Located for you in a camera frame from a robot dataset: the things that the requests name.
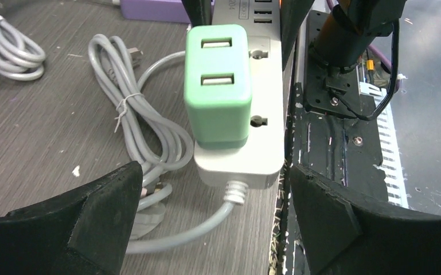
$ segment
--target cable strain relief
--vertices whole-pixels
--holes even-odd
[[[248,189],[249,186],[247,184],[236,180],[230,180],[227,182],[224,201],[232,202],[237,205],[244,205]]]

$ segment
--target usb charger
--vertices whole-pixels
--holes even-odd
[[[243,27],[198,26],[188,32],[184,98],[199,146],[221,150],[246,143],[251,121],[250,73]]]

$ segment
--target orange tape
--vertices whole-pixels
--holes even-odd
[[[375,69],[374,61],[373,60],[368,60],[366,62],[366,66],[367,66],[367,70],[374,70]]]

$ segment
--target usb cable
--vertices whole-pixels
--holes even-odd
[[[0,16],[0,75],[18,81],[40,78],[46,54],[29,37]]]

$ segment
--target gray cable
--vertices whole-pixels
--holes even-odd
[[[40,78],[46,54],[29,37],[0,16],[0,75],[18,81]]]
[[[95,71],[95,76],[102,90],[115,106],[118,112],[124,111],[120,103],[128,96],[127,108],[140,114],[146,123],[157,134],[162,146],[162,155],[158,156],[149,148],[134,112],[127,111],[121,119],[121,125],[126,140],[126,148],[132,160],[138,161],[143,168],[143,187],[167,171],[182,168],[193,156],[193,141],[186,130],[178,124],[162,117],[141,94],[142,87],[148,77],[162,65],[182,58],[185,52],[171,54],[149,67],[135,82],[131,55],[119,37],[110,39],[97,34],[89,43],[88,54]],[[115,74],[118,85],[109,78],[109,66]],[[182,144],[185,143],[185,153],[182,157]]]
[[[157,61],[144,72],[137,83],[131,54],[119,37],[107,38],[102,34],[95,35],[89,43],[88,55],[100,87],[112,103],[118,106],[118,112],[123,114],[121,125],[127,151],[131,159],[137,160],[143,167],[143,186],[147,186],[166,171],[186,165],[193,156],[192,139],[178,124],[162,117],[141,93],[142,87],[152,73],[166,63],[182,58],[185,52],[173,53]],[[161,156],[153,153],[147,146],[131,109],[140,114],[158,135],[163,149]],[[181,140],[185,143],[183,157]],[[167,184],[160,192],[141,199],[138,211],[161,201],[169,194],[171,194],[171,185]],[[177,235],[148,241],[130,241],[126,253],[160,252],[188,243],[212,231],[230,214],[233,207],[234,203],[225,202],[207,221]]]
[[[235,204],[232,202],[224,202],[220,209],[204,223],[183,233],[150,241],[130,241],[126,254],[161,252],[194,241],[215,229],[215,227],[229,216],[234,206]]]

